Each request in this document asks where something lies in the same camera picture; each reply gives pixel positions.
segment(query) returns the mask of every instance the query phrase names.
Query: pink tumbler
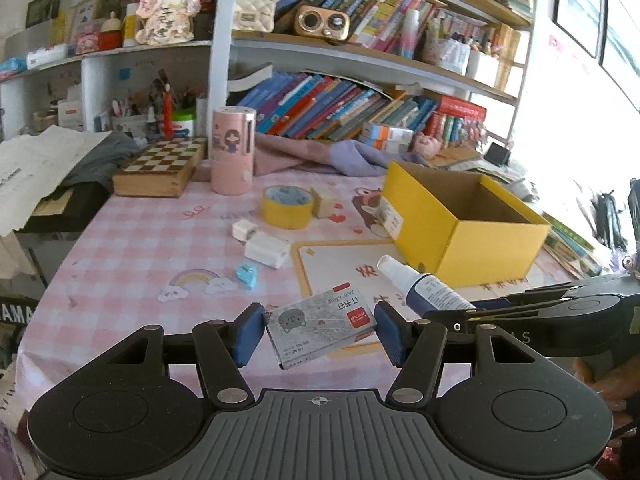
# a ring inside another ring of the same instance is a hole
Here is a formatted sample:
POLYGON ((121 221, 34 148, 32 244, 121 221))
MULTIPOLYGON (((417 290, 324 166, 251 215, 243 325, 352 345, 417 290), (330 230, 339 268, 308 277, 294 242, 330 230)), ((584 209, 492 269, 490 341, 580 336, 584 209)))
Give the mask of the pink tumbler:
POLYGON ((222 195, 242 195, 254 179, 255 110, 225 106, 213 112, 209 150, 211 189, 222 195))

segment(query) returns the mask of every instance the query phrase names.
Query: red heart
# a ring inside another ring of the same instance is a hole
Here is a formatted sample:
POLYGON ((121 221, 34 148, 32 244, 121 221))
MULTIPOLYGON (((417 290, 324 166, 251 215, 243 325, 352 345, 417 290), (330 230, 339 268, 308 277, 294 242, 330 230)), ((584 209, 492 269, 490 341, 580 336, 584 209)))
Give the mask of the red heart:
POLYGON ((345 215, 333 214, 333 215, 329 216, 329 220, 331 220, 331 222, 335 222, 337 224, 340 224, 340 223, 344 222, 346 219, 347 219, 347 217, 345 215))

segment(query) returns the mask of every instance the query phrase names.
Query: screw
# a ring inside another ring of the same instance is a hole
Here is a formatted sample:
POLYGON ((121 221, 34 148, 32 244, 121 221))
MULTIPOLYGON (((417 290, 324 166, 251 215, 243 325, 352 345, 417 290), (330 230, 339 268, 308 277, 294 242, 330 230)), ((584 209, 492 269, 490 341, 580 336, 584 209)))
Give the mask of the screw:
POLYGON ((225 404, 238 404, 247 400, 249 395, 241 388, 225 388, 218 392, 218 400, 225 404))
POLYGON ((400 404, 415 404, 424 398, 423 394, 415 388, 399 388, 391 394, 391 397, 400 404))

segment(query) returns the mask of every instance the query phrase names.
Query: ribbed gray panel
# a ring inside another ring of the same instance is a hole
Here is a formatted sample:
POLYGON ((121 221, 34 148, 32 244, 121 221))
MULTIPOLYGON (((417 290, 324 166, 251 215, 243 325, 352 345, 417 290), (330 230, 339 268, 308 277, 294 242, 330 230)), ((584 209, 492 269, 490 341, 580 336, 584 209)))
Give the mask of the ribbed gray panel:
MULTIPOLYGON (((602 477, 585 470, 564 478, 602 477)), ((373 392, 273 390, 257 406, 215 416, 187 455, 140 479, 507 480, 463 462, 423 416, 389 409, 373 392)))

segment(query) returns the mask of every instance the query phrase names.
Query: human hand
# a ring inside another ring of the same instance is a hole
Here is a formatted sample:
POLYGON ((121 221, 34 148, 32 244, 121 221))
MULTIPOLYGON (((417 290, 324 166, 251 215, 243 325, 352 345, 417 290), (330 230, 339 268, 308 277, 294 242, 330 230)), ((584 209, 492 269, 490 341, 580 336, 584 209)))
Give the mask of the human hand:
MULTIPOLYGON (((640 355, 632 357, 622 366, 615 368, 601 380, 595 381, 589 365, 581 358, 574 359, 575 377, 591 387, 606 401, 613 412, 615 429, 622 428, 632 421, 625 413, 626 399, 640 392, 640 355)), ((628 431, 622 437, 634 436, 636 430, 628 431)), ((615 438, 609 442, 611 447, 620 447, 622 441, 615 438)))

